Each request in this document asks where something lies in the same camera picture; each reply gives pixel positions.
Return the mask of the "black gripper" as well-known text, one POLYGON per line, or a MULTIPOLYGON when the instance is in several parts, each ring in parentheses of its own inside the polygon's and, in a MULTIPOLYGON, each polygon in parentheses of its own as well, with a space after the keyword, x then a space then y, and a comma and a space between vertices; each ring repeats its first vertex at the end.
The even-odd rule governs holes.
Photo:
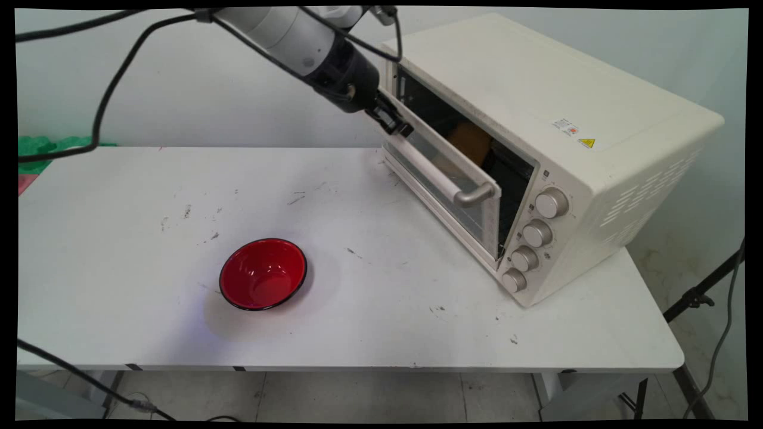
POLYGON ((322 63, 306 76, 314 90, 346 113, 365 111, 390 136, 415 131, 379 90, 379 71, 351 42, 335 36, 322 63))

